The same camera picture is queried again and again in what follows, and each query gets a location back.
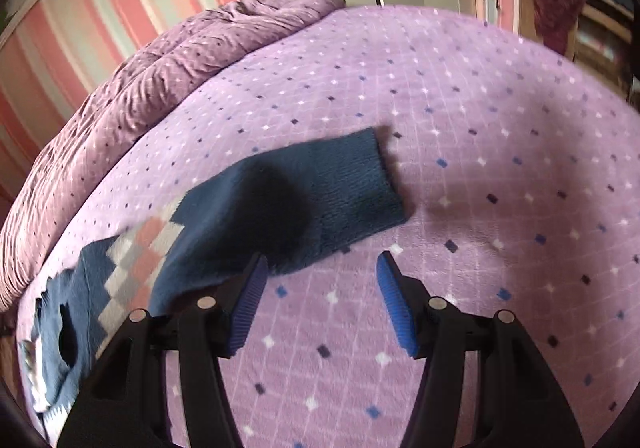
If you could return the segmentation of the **navy argyle knit sweater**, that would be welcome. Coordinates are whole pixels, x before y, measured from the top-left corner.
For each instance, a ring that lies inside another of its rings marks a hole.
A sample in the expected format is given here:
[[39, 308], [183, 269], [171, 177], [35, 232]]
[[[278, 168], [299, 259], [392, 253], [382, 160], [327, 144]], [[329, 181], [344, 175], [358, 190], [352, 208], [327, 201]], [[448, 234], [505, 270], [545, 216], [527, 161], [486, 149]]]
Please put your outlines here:
[[39, 419], [60, 437], [82, 384], [130, 312], [181, 312], [260, 254], [269, 276], [304, 269], [404, 222], [366, 128], [250, 156], [143, 224], [85, 246], [36, 301]]

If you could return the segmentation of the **purple dotted bed blanket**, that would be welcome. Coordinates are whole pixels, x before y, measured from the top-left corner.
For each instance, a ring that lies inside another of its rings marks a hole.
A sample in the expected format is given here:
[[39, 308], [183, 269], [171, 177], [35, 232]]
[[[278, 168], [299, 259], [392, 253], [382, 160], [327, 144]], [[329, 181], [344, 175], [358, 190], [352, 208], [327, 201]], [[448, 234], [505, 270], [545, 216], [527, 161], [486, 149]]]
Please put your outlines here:
[[399, 444], [422, 366], [375, 281], [385, 250], [465, 312], [512, 310], [596, 442], [639, 381], [638, 112], [549, 49], [442, 10], [339, 10], [211, 78], [70, 222], [22, 332], [85, 244], [253, 153], [369, 126], [410, 220], [270, 280], [222, 366], [244, 444]]

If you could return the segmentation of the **crumpled purple duvet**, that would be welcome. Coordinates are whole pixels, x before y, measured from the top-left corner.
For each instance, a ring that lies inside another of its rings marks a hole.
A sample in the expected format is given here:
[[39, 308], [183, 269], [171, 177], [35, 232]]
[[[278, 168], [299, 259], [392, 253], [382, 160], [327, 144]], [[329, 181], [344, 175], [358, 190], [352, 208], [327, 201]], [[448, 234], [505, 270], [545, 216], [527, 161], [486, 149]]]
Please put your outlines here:
[[214, 75], [345, 0], [234, 0], [186, 18], [122, 62], [36, 157], [1, 229], [1, 308], [38, 275], [78, 210], [134, 143]]

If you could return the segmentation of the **wooden shelf unit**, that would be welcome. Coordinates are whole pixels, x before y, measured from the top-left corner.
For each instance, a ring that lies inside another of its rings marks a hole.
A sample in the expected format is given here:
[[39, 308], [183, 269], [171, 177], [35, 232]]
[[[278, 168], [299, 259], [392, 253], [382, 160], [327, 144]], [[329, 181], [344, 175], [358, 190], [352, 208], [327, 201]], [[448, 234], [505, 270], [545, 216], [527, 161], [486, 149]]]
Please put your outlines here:
[[577, 23], [573, 61], [639, 108], [634, 0], [587, 0]]

